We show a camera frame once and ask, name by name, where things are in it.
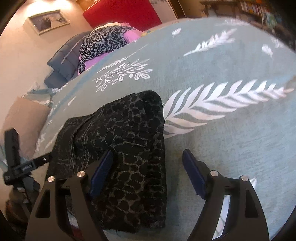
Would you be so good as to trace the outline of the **dark leopard print pants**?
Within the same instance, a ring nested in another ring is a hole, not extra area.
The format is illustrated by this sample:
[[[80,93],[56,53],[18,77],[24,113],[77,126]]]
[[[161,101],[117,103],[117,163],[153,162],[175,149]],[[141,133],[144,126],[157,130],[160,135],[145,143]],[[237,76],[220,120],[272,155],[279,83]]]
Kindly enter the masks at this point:
[[[112,151],[114,163],[101,193],[91,199],[104,230],[136,233],[163,228],[167,184],[163,104],[151,90],[70,118],[58,133],[47,176],[69,178]]]

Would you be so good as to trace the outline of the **brown cardboard box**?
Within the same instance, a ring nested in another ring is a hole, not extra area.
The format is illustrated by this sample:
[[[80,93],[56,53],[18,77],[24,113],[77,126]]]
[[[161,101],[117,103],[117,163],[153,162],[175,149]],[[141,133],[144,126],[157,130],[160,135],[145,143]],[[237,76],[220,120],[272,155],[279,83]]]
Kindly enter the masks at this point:
[[[46,105],[18,97],[4,120],[1,129],[1,147],[4,147],[5,131],[14,128],[20,142],[20,156],[31,159],[50,110]]]

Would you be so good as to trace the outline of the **dark grey quilted pillow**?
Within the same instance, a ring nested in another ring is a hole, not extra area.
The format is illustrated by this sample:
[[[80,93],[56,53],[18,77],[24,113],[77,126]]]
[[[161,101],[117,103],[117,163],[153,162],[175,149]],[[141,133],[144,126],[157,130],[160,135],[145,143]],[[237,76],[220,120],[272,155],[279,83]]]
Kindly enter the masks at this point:
[[[90,31],[79,33],[69,39],[47,62],[52,71],[44,79],[48,88],[60,88],[78,76],[80,47]]]

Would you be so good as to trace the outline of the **grey leaf print bedspread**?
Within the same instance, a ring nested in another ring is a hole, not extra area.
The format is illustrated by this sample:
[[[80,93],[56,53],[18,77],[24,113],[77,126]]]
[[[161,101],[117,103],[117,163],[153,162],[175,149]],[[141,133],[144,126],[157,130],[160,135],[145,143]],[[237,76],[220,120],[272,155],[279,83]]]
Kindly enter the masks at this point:
[[[96,63],[56,91],[35,156],[53,149],[67,119],[131,93],[164,105],[166,226],[111,240],[186,240],[203,207],[182,152],[222,175],[255,182],[270,237],[295,207],[295,52],[231,18],[186,20],[156,30]]]

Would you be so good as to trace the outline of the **red headboard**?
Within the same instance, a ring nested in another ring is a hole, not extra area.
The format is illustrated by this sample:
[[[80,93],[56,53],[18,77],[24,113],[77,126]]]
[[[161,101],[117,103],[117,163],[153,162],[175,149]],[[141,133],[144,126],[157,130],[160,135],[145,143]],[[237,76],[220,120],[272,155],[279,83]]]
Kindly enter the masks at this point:
[[[86,9],[83,16],[93,28],[119,22],[144,31],[161,24],[148,0],[101,0]]]

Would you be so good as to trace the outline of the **wooden bookshelf with books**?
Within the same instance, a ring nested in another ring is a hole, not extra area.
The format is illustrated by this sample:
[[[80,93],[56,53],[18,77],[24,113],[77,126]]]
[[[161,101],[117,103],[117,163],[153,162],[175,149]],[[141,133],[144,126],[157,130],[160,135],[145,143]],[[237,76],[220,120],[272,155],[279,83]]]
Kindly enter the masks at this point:
[[[237,4],[241,12],[256,17],[262,18],[265,13],[272,13],[272,8],[269,1],[237,1]]]

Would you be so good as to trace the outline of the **dark wooden side table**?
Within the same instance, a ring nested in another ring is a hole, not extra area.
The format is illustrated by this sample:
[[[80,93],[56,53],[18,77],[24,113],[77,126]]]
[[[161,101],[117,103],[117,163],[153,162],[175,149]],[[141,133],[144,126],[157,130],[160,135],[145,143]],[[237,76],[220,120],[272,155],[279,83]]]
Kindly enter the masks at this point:
[[[200,4],[204,6],[203,12],[208,16],[209,9],[217,11],[218,6],[229,6],[231,8],[232,15],[236,15],[236,8],[238,8],[238,1],[200,1]]]

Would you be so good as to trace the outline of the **framed wall picture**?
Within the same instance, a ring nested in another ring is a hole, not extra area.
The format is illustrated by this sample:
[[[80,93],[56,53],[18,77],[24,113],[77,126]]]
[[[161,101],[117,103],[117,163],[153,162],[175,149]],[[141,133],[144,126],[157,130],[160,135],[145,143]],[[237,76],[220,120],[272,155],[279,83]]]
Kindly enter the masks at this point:
[[[27,22],[38,35],[70,25],[70,21],[60,9],[30,16],[27,18]]]

